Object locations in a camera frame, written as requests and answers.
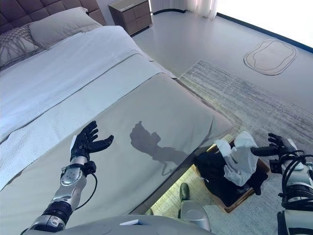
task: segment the white towel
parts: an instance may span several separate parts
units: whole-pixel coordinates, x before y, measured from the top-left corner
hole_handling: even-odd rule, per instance
[[[226,161],[224,177],[238,186],[243,186],[255,172],[258,162],[258,157],[250,150],[252,147],[257,147],[253,137],[243,131],[236,137],[235,147],[232,149],[228,142],[223,140],[216,140],[215,144]]]

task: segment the tufted headboard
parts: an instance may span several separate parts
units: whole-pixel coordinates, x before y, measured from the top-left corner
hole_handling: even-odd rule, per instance
[[[0,33],[78,6],[87,8],[90,17],[106,24],[96,0],[0,0]]]

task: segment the floor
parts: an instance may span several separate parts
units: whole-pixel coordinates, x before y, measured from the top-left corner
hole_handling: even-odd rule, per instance
[[[244,64],[245,54],[267,38],[226,19],[210,21],[191,12],[155,15],[153,25],[133,37],[144,52],[176,76],[203,59],[313,113],[312,53],[297,48],[297,58],[275,76]]]

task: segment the wall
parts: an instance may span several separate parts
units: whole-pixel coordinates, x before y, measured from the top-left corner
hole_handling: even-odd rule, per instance
[[[99,8],[107,22],[107,25],[115,25],[109,10],[109,4],[116,0],[97,0]]]

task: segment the rug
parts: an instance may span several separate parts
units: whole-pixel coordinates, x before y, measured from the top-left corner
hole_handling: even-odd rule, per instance
[[[179,82],[233,122],[232,136],[247,130],[259,146],[266,146],[268,132],[273,132],[292,138],[298,149],[312,152],[313,114],[306,110],[203,60],[182,74]],[[268,164],[274,158],[262,157],[262,160]],[[276,215],[283,210],[277,196],[281,192],[281,175],[270,174],[260,196],[252,195],[227,214],[215,205],[193,166],[155,203],[152,209],[156,215],[177,216],[182,182],[189,184],[191,200],[204,206],[212,232],[217,235],[277,234]]]
[[[261,42],[244,57],[245,64],[265,75],[278,75],[296,58],[295,47],[276,39]]]

